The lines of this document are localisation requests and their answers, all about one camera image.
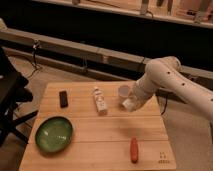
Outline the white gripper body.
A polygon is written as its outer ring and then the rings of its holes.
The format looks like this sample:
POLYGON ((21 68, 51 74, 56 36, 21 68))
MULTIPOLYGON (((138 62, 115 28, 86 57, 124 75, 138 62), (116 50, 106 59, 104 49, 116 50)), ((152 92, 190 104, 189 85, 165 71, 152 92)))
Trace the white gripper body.
POLYGON ((127 111, 136 111, 147 101, 146 94, 143 91, 127 91, 121 94, 121 99, 122 106, 127 111))

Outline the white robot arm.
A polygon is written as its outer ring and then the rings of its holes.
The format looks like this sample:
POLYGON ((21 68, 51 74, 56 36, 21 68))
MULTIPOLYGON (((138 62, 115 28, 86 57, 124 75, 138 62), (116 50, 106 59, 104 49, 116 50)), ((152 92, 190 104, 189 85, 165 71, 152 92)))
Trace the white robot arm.
POLYGON ((213 91, 192 82, 180 73, 181 63, 173 56, 152 59, 143 76, 133 83, 131 94, 122 105, 133 112, 140 109, 160 88, 171 90, 213 123, 213 91))

